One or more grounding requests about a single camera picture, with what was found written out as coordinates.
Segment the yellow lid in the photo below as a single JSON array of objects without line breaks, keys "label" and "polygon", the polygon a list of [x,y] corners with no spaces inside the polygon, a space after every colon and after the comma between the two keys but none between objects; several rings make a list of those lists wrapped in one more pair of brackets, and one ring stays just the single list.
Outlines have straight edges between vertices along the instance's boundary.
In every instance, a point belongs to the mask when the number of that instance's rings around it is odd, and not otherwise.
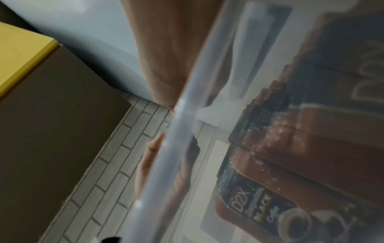
[{"label": "yellow lid", "polygon": [[0,22],[0,96],[58,45],[50,37]]}]

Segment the tiled floor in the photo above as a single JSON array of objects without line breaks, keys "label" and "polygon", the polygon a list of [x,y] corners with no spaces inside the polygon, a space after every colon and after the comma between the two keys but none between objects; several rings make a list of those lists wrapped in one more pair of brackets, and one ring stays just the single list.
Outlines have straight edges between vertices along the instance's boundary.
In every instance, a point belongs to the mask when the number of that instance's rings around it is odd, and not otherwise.
[{"label": "tiled floor", "polygon": [[[124,234],[134,200],[134,178],[145,145],[171,122],[169,110],[148,100],[117,90],[132,108],[115,129],[90,169],[85,173],[39,243],[90,243]],[[212,150],[212,140],[227,140],[228,132],[198,122],[194,126],[200,147],[192,183]],[[171,242],[185,202],[162,239]]]}]

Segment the coffee cup image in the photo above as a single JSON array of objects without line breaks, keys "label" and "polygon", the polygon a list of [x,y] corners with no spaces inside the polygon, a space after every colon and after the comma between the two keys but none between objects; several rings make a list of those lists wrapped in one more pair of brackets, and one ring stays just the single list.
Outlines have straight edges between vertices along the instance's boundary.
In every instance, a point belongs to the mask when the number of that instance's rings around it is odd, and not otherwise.
[{"label": "coffee cup image", "polygon": [[299,208],[283,212],[278,220],[279,235],[286,242],[301,241],[308,235],[311,226],[311,216]]}]

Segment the brick-pattern floor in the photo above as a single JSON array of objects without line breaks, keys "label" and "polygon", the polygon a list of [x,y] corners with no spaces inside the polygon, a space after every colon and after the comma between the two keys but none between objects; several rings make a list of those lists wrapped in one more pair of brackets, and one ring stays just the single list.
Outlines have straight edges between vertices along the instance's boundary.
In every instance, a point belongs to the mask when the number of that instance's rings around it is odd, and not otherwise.
[{"label": "brick-pattern floor", "polygon": [[[93,238],[122,236],[134,200],[134,178],[145,145],[171,122],[168,109],[117,90],[130,104],[121,124],[105,143],[91,167],[65,202],[39,243],[90,243]],[[194,126],[200,155],[192,183],[212,150],[211,141],[227,140],[228,132],[197,122]],[[172,242],[175,226],[185,207],[180,207],[162,242]]]}]

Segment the transparent plastic lid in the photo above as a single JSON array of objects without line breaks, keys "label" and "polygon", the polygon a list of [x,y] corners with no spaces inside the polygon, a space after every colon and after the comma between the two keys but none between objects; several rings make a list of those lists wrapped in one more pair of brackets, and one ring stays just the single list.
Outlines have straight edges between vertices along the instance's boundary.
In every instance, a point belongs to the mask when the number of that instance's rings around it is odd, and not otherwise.
[{"label": "transparent plastic lid", "polygon": [[384,2],[227,0],[124,243],[381,242]]}]

